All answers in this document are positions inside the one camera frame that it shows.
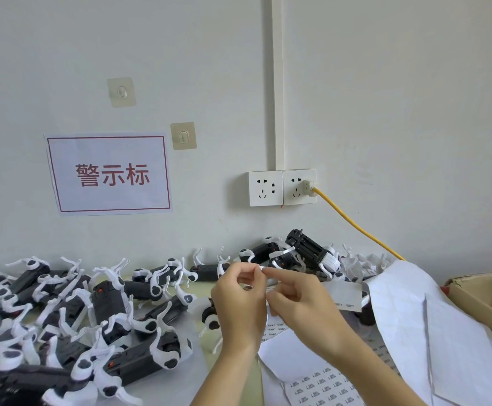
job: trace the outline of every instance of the power outlet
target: power outlet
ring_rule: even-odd
[[[310,197],[304,190],[304,180],[316,182],[315,169],[291,169],[283,171],[283,204],[313,204],[317,197]]]
[[[249,172],[248,183],[251,207],[283,203],[282,171]]]

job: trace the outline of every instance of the left hand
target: left hand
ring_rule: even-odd
[[[252,286],[244,290],[239,283]],[[267,277],[259,265],[235,262],[212,288],[211,296],[222,329],[222,350],[256,353],[267,324]]]

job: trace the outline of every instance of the yellow cable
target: yellow cable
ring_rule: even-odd
[[[346,221],[348,221],[351,224],[351,226],[353,226],[357,231],[359,231],[365,237],[368,237],[368,238],[372,239],[376,244],[380,245],[381,247],[385,248],[387,251],[391,252],[391,254],[393,254],[394,256],[396,256],[398,259],[405,261],[405,259],[401,255],[398,255],[398,253],[396,253],[395,251],[393,251],[391,248],[389,248],[383,242],[378,241],[377,238],[375,238],[373,235],[370,235],[368,232],[366,232],[364,229],[362,229],[359,225],[357,225],[355,222],[353,222],[353,220],[351,220],[350,217],[348,217],[346,214],[344,214],[344,211],[342,211],[340,208],[338,208],[337,205],[334,202],[331,201],[331,198],[329,198],[328,196],[326,196],[323,192],[321,192],[317,188],[313,188],[312,191],[315,192],[315,193],[317,193],[324,200],[326,200],[327,203],[329,205],[331,205],[332,208],[334,208],[334,210],[336,212],[338,212],[342,216],[342,218],[344,218]]]

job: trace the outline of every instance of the red border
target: red border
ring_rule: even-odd
[[[80,211],[63,211],[60,203],[60,194],[58,193],[58,184],[56,182],[56,175],[54,174],[54,165],[52,163],[51,152],[51,140],[100,140],[107,138],[161,138],[163,140],[163,159],[165,162],[165,182],[167,183],[167,208],[125,208],[125,209],[83,209]],[[169,175],[167,171],[167,154],[165,152],[165,136],[163,135],[140,135],[140,136],[111,136],[111,137],[56,137],[47,138],[48,155],[51,160],[52,176],[54,181],[54,187],[56,189],[56,198],[58,199],[58,208],[60,212],[106,212],[106,211],[151,211],[155,209],[171,209],[171,197],[169,194]]]

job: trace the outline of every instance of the power cord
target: power cord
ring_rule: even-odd
[[[331,198],[329,198],[322,191],[320,191],[318,188],[316,188],[314,181],[305,180],[304,181],[304,191],[308,195],[310,195],[311,197],[316,197],[317,195],[319,195],[320,197],[322,197],[324,200],[326,200],[326,202],[329,205],[332,206],[332,208],[334,208],[334,210],[336,212],[338,212],[340,214],[340,216],[342,216],[342,218],[344,218],[346,221],[348,221],[348,223],[351,226],[353,226],[357,231],[359,231],[365,237],[372,239],[376,244],[378,244],[382,248],[386,249],[387,251],[391,252],[391,254],[393,254],[394,256],[396,256],[398,259],[405,261],[405,259],[402,257],[402,255],[399,255],[397,252],[393,251],[391,248],[389,248],[383,242],[381,242],[380,240],[378,240],[375,236],[370,235],[368,232],[366,232],[364,229],[362,229],[359,225],[357,225],[355,222],[353,222],[353,220],[350,217],[348,217],[344,213],[344,211],[342,211],[340,208],[338,208],[338,206],[334,202],[331,201]]]

